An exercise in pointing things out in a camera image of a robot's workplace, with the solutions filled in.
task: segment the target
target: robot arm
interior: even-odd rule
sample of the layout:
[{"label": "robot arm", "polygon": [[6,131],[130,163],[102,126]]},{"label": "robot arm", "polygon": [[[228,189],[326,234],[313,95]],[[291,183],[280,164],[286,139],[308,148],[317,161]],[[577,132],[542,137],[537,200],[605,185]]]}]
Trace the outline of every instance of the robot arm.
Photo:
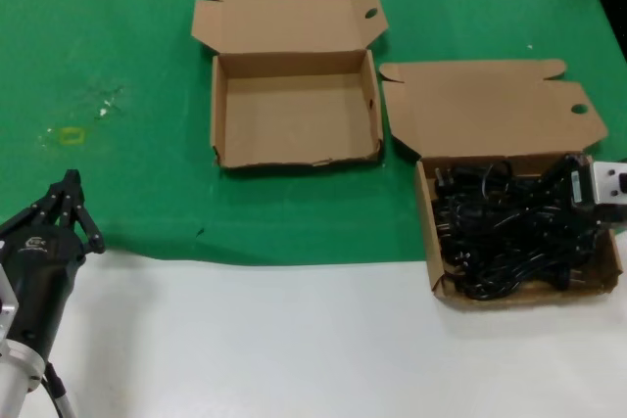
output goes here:
[{"label": "robot arm", "polygon": [[[76,223],[86,242],[74,233]],[[66,301],[86,255],[105,251],[78,171],[68,170],[43,198],[0,225],[0,241],[0,416],[13,418],[44,376],[45,386],[60,382],[47,366]]]}]

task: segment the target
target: table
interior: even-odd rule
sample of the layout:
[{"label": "table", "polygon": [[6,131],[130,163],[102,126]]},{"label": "table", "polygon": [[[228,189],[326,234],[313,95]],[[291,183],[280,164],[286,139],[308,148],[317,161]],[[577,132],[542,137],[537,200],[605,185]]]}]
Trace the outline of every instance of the table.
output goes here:
[{"label": "table", "polygon": [[[379,166],[219,171],[194,0],[0,1],[0,220],[76,167],[111,247],[253,265],[424,257],[414,161],[388,131]],[[381,1],[378,65],[562,58],[609,127],[595,156],[626,157],[627,65],[599,0]]]},{"label": "table", "polygon": [[[627,236],[618,239],[625,259]],[[461,311],[424,262],[238,267],[110,252],[78,273],[51,360],[91,418],[589,418],[627,407],[627,283]],[[50,418],[43,392],[23,418]]]}]

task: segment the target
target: empty cardboard box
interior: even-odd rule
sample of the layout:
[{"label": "empty cardboard box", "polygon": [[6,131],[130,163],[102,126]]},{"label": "empty cardboard box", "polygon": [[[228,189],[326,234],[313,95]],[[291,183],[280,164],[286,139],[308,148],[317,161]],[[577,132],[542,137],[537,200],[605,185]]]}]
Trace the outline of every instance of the empty cardboard box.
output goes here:
[{"label": "empty cardboard box", "polygon": [[198,0],[193,36],[214,57],[211,143],[226,168],[378,158],[371,53],[379,0]]},{"label": "empty cardboard box", "polygon": [[581,85],[556,80],[560,60],[385,64],[383,89],[392,134],[421,156],[416,196],[431,289],[469,305],[543,303],[610,292],[622,272],[613,232],[603,234],[583,272],[584,284],[565,292],[529,282],[514,295],[474,301],[445,275],[432,201],[435,169],[486,165],[503,159],[514,173],[541,174],[561,156],[603,139],[607,130]]}]

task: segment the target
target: hole in box flap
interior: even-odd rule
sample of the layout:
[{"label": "hole in box flap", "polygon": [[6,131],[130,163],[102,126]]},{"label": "hole in box flap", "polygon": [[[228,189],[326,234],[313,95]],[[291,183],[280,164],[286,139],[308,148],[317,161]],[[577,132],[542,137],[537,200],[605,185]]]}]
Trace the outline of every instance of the hole in box flap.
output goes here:
[{"label": "hole in box flap", "polygon": [[576,115],[584,115],[588,112],[588,105],[578,103],[577,105],[573,105],[570,111]]}]

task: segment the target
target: cardboard box lid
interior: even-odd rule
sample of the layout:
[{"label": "cardboard box lid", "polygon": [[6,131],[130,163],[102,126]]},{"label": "cardboard box lid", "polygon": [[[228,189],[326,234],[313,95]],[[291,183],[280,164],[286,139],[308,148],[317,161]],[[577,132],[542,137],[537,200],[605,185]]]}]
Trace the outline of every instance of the cardboard box lid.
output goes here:
[{"label": "cardboard box lid", "polygon": [[581,151],[607,128],[562,60],[384,64],[392,134],[423,158]]},{"label": "cardboard box lid", "polygon": [[366,48],[388,27],[380,0],[197,0],[192,35],[219,53]]}]

